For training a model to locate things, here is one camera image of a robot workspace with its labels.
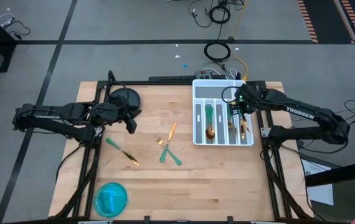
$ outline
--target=black aluminum frame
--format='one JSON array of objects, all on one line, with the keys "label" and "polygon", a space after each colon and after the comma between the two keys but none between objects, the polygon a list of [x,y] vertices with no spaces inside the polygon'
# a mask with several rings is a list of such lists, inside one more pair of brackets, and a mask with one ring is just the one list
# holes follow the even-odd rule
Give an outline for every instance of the black aluminum frame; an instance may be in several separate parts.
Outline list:
[{"label": "black aluminum frame", "polygon": [[[123,82],[126,86],[128,85],[192,85],[191,81],[156,81],[156,82],[149,82],[149,81],[127,81]],[[96,94],[95,94],[95,99],[94,102],[99,102],[100,101],[100,94],[104,88],[106,90],[109,90],[110,87],[107,86],[108,81],[98,81],[97,82],[97,87],[96,87]],[[255,82],[247,82],[248,85],[254,85]],[[272,119],[272,114],[270,111],[266,111],[266,117],[267,117],[267,124],[268,127],[273,126],[273,119]],[[264,123],[263,123],[263,118],[262,118],[262,112],[258,111],[257,112],[257,122],[259,126],[259,131],[261,128],[264,128]],[[268,144],[266,141],[266,138],[261,137],[261,144],[262,144],[262,151],[263,155],[268,155]],[[90,221],[90,211],[92,207],[92,201],[93,201],[93,191],[94,191],[94,186],[95,186],[95,180],[96,180],[96,175],[97,175],[97,164],[99,161],[99,155],[100,155],[100,149],[101,149],[101,144],[99,144],[98,147],[95,147],[95,155],[93,157],[93,162],[92,165],[95,164],[96,169],[94,170],[94,173],[92,174],[92,178],[90,178],[89,181],[89,186],[88,186],[88,195],[87,195],[87,201],[85,204],[85,211],[83,216],[79,216],[79,208],[81,206],[81,196],[80,194],[77,197],[77,201],[75,202],[75,205],[72,209],[72,216],[71,217],[50,217],[49,219],[46,220],[33,220],[33,221],[26,221],[26,222],[16,222],[14,224],[50,224],[50,223],[63,223],[63,224],[77,224],[80,222],[85,222],[85,221]],[[277,170],[277,176],[278,178],[282,181],[283,185],[285,186],[285,181],[284,181],[284,173],[283,173],[283,167],[282,167],[282,162],[280,159],[280,153],[278,149],[272,149],[274,153],[274,158],[275,158],[275,167]],[[88,168],[88,162],[89,162],[89,157],[90,157],[90,148],[85,148],[85,152],[83,155],[82,159],[82,165],[81,165],[81,171],[80,171],[80,177],[78,180],[78,186],[81,186],[83,184],[83,180],[87,176],[87,168]],[[268,164],[270,163],[270,158],[268,156],[264,156],[264,161],[265,161],[265,168],[267,169]],[[286,217],[281,217],[280,216],[280,210],[278,207],[277,203],[277,195],[275,191],[275,183],[273,182],[272,178],[267,175],[268,179],[268,185],[269,185],[269,192],[270,192],[270,200],[272,204],[272,210],[273,210],[273,216],[274,216],[274,221],[271,222],[284,222],[284,223],[289,223],[289,224],[297,224],[297,223],[309,223],[309,224],[344,224],[344,223],[338,223],[338,222],[326,222],[326,221],[317,221],[317,220],[309,220],[309,219],[297,219],[297,218],[292,218],[291,214],[291,208],[290,205],[288,204],[286,198],[282,197],[283,199],[283,204],[284,204],[284,210],[285,210],[285,216]],[[251,221],[234,221],[233,217],[227,217],[226,221],[189,221],[189,220],[176,220],[176,221],[152,221],[150,220],[149,216],[145,216],[143,220],[112,220],[109,223],[121,223],[121,224],[130,224],[130,223],[140,223],[140,224],[170,224],[170,223],[192,223],[192,224],[205,224],[205,223],[211,223],[211,224],[254,224],[254,222]]]}]

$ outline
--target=wooden tabletop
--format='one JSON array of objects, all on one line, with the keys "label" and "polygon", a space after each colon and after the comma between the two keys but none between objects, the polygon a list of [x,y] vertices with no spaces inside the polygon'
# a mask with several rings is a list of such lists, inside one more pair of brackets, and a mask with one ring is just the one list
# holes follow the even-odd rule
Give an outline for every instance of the wooden tabletop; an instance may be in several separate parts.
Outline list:
[{"label": "wooden tabletop", "polygon": [[[77,101],[92,101],[96,85],[82,82]],[[267,82],[267,86],[283,91],[281,82]],[[230,215],[235,221],[273,220],[265,164],[259,158],[262,147],[255,113],[253,146],[196,146],[192,141],[192,86],[129,87],[141,97],[142,112],[135,118],[138,127],[134,134],[128,134],[124,123],[106,127],[95,184],[95,192],[109,182],[118,182],[127,190],[128,204],[115,220],[142,220],[145,215],[152,220],[226,220]],[[272,116],[275,125],[291,126],[287,112],[272,112]],[[153,137],[159,133],[165,141],[174,122],[177,128],[170,149],[182,160],[182,166],[177,166],[169,155],[160,163],[163,148]],[[108,137],[132,154],[140,166],[136,167],[107,144]],[[64,157],[77,145],[76,141],[67,140]],[[284,145],[296,149],[294,141],[286,141]],[[75,192],[83,151],[79,150],[62,166],[49,215],[59,212]],[[287,189],[304,211],[313,216],[306,203],[298,154],[281,148],[280,157]],[[277,188],[276,192],[283,217],[281,194]],[[90,218],[104,219],[93,208]]]}]

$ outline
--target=cutlery tray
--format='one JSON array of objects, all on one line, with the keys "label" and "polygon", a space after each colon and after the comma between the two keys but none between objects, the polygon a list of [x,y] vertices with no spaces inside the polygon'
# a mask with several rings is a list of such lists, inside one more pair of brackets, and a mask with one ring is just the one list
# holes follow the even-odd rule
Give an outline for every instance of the cutlery tray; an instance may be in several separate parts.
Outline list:
[{"label": "cutlery tray", "polygon": [[[232,124],[236,132],[228,128],[227,103],[222,100],[222,91],[228,86],[241,86],[242,80],[194,80],[192,82],[192,135],[196,145],[211,146],[251,146],[253,145],[252,122],[249,114],[245,114],[250,133],[245,130],[245,137],[241,139],[240,120],[238,115],[232,116]],[[224,100],[234,99],[236,88],[229,88],[224,92]],[[215,137],[206,136],[208,121],[205,108],[210,105],[213,109],[212,127]]]}]

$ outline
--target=gold fork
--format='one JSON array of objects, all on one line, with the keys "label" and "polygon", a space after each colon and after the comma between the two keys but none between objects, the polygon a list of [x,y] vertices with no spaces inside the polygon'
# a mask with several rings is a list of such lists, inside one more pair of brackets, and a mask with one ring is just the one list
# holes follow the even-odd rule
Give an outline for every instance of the gold fork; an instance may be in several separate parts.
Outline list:
[{"label": "gold fork", "polygon": [[170,153],[170,155],[172,156],[173,160],[175,160],[175,163],[176,163],[177,165],[179,165],[179,166],[182,165],[182,161],[180,161],[180,160],[168,149],[168,147],[165,146],[164,141],[161,139],[161,136],[155,135],[155,136],[154,136],[154,139],[155,139],[156,142],[158,142],[158,144],[159,144],[160,146],[163,146],[163,147],[164,147],[164,150],[166,149],[166,150]]}]

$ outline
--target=concrete floor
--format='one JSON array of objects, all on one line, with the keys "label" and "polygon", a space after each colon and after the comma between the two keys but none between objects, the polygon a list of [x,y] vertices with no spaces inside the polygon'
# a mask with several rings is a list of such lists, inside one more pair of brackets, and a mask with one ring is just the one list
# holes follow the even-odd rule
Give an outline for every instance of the concrete floor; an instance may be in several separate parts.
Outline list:
[{"label": "concrete floor", "polygon": [[[12,12],[30,27],[32,34],[27,40],[57,40],[71,2],[0,0],[0,15]],[[209,7],[209,2],[194,5],[200,23],[208,22],[203,8]],[[213,24],[207,29],[196,26],[187,12],[188,4],[189,1],[78,0],[65,39],[216,39],[220,26]],[[231,21],[223,26],[221,39],[231,35],[238,14],[232,9]],[[248,2],[236,39],[310,40],[310,37],[296,0],[256,0]],[[36,102],[55,50],[55,45],[29,45],[25,52],[19,53],[26,47],[18,45],[9,71],[0,73],[0,201],[24,137],[12,130],[14,110],[23,103]],[[205,57],[203,48],[203,44],[63,45],[44,105],[75,101],[80,82],[104,80],[108,70],[113,70],[120,81],[192,75],[204,67],[220,70]],[[288,96],[334,111],[343,110],[346,100],[355,100],[355,45],[239,44],[235,48],[238,48],[235,53],[248,64],[249,80],[282,81]],[[212,51],[217,56],[219,49]],[[226,65],[244,70],[232,59]],[[309,123],[294,122],[294,125]],[[349,146],[337,154],[307,154],[340,166],[353,164],[355,124],[349,138]],[[3,222],[47,217],[64,144],[61,136],[33,135]],[[336,146],[316,142],[310,148],[332,151]],[[342,192],[355,194],[350,190]]]}]

